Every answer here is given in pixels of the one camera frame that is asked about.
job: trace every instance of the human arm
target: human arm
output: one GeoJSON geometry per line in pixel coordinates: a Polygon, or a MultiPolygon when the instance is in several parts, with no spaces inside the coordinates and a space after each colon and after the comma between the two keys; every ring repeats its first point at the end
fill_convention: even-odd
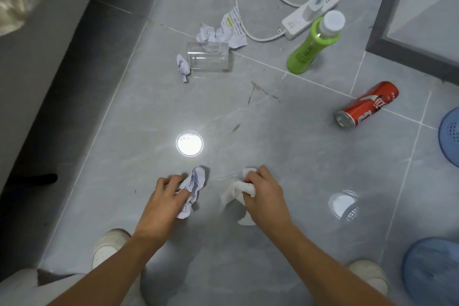
{"type": "Polygon", "coordinates": [[[246,182],[256,195],[244,193],[253,221],[274,243],[303,280],[318,306],[391,306],[382,294],[309,240],[292,222],[282,187],[261,166],[246,182]]]}
{"type": "Polygon", "coordinates": [[[132,237],[123,247],[48,306],[119,306],[154,253],[167,241],[175,217],[190,196],[175,195],[182,177],[160,178],[132,237]]]}

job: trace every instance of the green plastic bottle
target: green plastic bottle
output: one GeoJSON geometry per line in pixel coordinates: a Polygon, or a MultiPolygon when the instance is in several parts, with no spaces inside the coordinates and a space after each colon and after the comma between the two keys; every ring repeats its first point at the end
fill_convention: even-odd
{"type": "Polygon", "coordinates": [[[346,19],[339,11],[330,11],[317,19],[305,42],[287,59],[288,69],[294,74],[305,72],[320,51],[339,39],[345,23],[346,19]]]}

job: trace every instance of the hand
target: hand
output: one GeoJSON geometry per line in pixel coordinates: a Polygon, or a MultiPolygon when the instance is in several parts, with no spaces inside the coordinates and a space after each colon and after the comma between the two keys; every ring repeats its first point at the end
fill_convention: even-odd
{"type": "Polygon", "coordinates": [[[255,186],[255,197],[244,193],[246,208],[256,225],[268,237],[291,224],[282,187],[265,166],[250,172],[244,180],[255,186]]]}
{"type": "Polygon", "coordinates": [[[182,181],[180,175],[158,179],[155,192],[148,200],[132,237],[147,239],[156,249],[165,244],[175,217],[191,195],[187,189],[175,194],[182,181]]]}

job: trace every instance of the white tissue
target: white tissue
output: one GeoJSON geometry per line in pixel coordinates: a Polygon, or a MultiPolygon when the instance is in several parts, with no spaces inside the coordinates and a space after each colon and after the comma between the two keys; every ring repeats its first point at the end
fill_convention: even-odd
{"type": "MultiPolygon", "coordinates": [[[[250,171],[256,172],[257,170],[255,168],[245,168],[242,171],[242,176],[245,177],[247,174],[249,174],[250,171]]],[[[221,203],[220,203],[220,210],[219,212],[223,212],[223,209],[225,209],[226,205],[230,203],[233,199],[238,200],[241,202],[244,206],[246,205],[244,201],[244,195],[242,193],[247,193],[250,195],[250,197],[255,197],[255,187],[253,184],[249,183],[244,183],[243,181],[235,181],[225,192],[223,195],[220,196],[221,203]]],[[[244,216],[241,220],[237,222],[240,225],[244,226],[252,226],[255,225],[253,222],[249,212],[246,212],[246,216],[244,216]]]]}
{"type": "Polygon", "coordinates": [[[179,219],[188,218],[191,214],[191,205],[198,199],[198,191],[204,187],[206,181],[206,172],[201,167],[195,167],[191,174],[179,186],[179,190],[187,189],[191,192],[188,201],[182,207],[181,212],[177,215],[179,219]]]}
{"type": "Polygon", "coordinates": [[[227,42],[230,48],[239,48],[247,45],[246,33],[240,25],[240,16],[237,7],[223,16],[220,28],[201,23],[201,29],[196,36],[198,42],[227,42]]]}
{"type": "Polygon", "coordinates": [[[182,75],[183,83],[186,83],[188,80],[186,77],[190,75],[190,65],[188,65],[186,59],[181,55],[177,55],[177,65],[179,66],[179,72],[182,75]]]}

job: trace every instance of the white bottle cap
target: white bottle cap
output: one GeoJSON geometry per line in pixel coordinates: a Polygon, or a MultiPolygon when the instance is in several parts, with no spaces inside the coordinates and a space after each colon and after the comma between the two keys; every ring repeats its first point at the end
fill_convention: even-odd
{"type": "Polygon", "coordinates": [[[320,32],[325,36],[334,38],[344,28],[346,19],[344,14],[339,11],[329,11],[325,14],[324,19],[318,24],[320,32]]]}

